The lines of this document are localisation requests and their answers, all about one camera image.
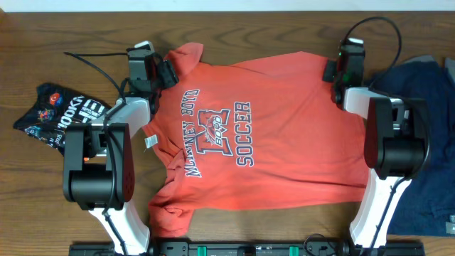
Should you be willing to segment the red soccer t-shirt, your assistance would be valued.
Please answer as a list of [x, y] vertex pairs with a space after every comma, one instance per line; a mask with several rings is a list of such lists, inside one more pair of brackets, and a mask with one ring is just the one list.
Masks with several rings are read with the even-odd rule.
[[296, 52], [210, 65], [203, 46], [166, 55], [178, 84], [144, 127], [167, 170], [149, 201], [163, 238], [185, 235], [200, 208], [270, 210], [360, 201], [368, 180], [363, 120], [337, 108], [327, 58]]

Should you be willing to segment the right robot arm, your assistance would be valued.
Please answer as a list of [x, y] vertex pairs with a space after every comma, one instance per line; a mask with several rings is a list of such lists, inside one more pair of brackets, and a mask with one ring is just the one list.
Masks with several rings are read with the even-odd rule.
[[403, 253], [403, 247], [387, 244], [387, 230], [402, 194], [429, 163], [428, 106], [422, 98], [364, 85], [364, 60], [364, 42], [344, 39], [337, 60], [329, 60], [323, 74], [323, 81], [332, 84], [331, 99], [337, 107], [366, 121], [363, 156], [369, 168], [368, 183], [349, 227], [349, 253]]

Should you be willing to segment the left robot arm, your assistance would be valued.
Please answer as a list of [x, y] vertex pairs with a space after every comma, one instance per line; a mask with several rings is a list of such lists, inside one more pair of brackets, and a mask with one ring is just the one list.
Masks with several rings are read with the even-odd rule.
[[115, 87], [115, 105], [86, 124], [66, 129], [63, 195], [97, 220], [110, 243], [80, 243], [70, 255], [152, 255], [151, 231], [132, 200], [135, 186], [132, 137], [149, 124], [159, 109], [163, 90], [178, 83], [170, 61], [148, 41], [123, 53], [129, 76]]

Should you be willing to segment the black printed folded t-shirt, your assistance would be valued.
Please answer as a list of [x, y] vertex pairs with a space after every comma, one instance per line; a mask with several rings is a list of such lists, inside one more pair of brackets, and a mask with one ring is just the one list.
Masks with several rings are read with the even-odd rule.
[[14, 122], [13, 128], [61, 154], [65, 151], [65, 130], [69, 125], [91, 122], [110, 109], [99, 99], [51, 82], [39, 85], [36, 92], [35, 104]]

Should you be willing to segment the navy blue t-shirt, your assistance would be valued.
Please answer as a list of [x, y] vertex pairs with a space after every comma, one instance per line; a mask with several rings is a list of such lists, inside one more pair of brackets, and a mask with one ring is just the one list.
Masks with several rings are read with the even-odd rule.
[[429, 108], [430, 164], [402, 194], [388, 233], [454, 236], [454, 60], [440, 65], [422, 55], [395, 66], [384, 78], [374, 74], [366, 84], [394, 95], [423, 98]]

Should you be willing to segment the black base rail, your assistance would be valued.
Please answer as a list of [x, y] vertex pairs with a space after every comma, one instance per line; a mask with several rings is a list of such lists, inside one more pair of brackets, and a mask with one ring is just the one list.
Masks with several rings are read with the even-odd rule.
[[368, 252], [348, 243], [310, 241], [302, 244], [240, 244], [164, 242], [152, 247], [145, 255], [152, 256], [425, 256], [420, 242], [391, 242]]

